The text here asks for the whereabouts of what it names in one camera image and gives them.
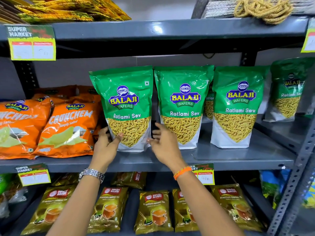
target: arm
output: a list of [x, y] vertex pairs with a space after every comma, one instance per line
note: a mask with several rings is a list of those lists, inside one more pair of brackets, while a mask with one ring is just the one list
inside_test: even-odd
[[[112, 143], [109, 143], [108, 127], [99, 133], [99, 139], [94, 147], [90, 169], [95, 169], [103, 174], [108, 165], [116, 156], [117, 147], [123, 135], [118, 134]], [[100, 180], [93, 176], [83, 176], [73, 192], [60, 216], [50, 228], [47, 236], [84, 236], [88, 230], [89, 222], [96, 202]]]
[[[160, 130], [154, 130], [154, 139], [150, 138], [148, 142], [159, 161], [176, 174], [187, 166], [178, 148], [176, 134], [162, 124], [156, 123], [156, 126]], [[186, 172], [178, 177], [177, 182], [203, 236], [221, 235], [222, 232], [230, 236], [244, 236], [195, 174]]]

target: orange and yellow wristband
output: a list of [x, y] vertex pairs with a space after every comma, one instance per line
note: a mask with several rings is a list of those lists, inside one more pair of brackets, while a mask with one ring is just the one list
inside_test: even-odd
[[179, 170], [179, 171], [174, 175], [174, 179], [177, 181], [177, 178], [178, 178], [180, 175], [184, 174], [184, 173], [187, 172], [187, 171], [191, 171], [191, 170], [192, 170], [192, 169], [191, 169], [190, 166], [185, 167], [185, 168]]

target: person's left hand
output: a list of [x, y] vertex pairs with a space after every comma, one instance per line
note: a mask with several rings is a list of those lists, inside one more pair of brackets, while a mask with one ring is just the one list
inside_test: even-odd
[[89, 166], [89, 169], [98, 170], [103, 174], [106, 172], [108, 165], [115, 158], [118, 145], [124, 136], [124, 134], [121, 132], [111, 142], [111, 135], [106, 133], [107, 131], [108, 127], [100, 130], [99, 138], [94, 146], [92, 161]]

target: hand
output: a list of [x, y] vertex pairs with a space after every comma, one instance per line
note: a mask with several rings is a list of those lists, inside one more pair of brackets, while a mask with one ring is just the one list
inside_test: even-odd
[[153, 138], [148, 138], [148, 143], [152, 146], [152, 151], [157, 159], [165, 164], [176, 174], [179, 170], [186, 167], [178, 148], [177, 136], [165, 125], [155, 123], [159, 130], [153, 130]]
[[118, 145], [124, 136], [124, 134], [121, 132], [113, 141], [111, 141], [111, 135], [106, 133], [107, 131], [108, 127], [100, 130], [99, 138], [94, 146], [92, 161], [89, 166], [89, 169], [98, 170], [103, 174], [106, 172], [107, 167], [115, 158]]

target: metal watch strap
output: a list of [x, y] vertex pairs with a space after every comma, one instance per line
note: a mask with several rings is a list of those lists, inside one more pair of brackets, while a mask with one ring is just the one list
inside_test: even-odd
[[89, 169], [89, 168], [84, 169], [84, 170], [79, 174], [79, 180], [81, 180], [81, 178], [82, 178], [84, 175], [94, 176], [94, 177], [96, 177], [97, 179], [100, 180], [100, 183], [103, 183], [104, 178], [105, 178], [105, 175], [102, 174], [100, 171], [94, 170], [94, 169]]

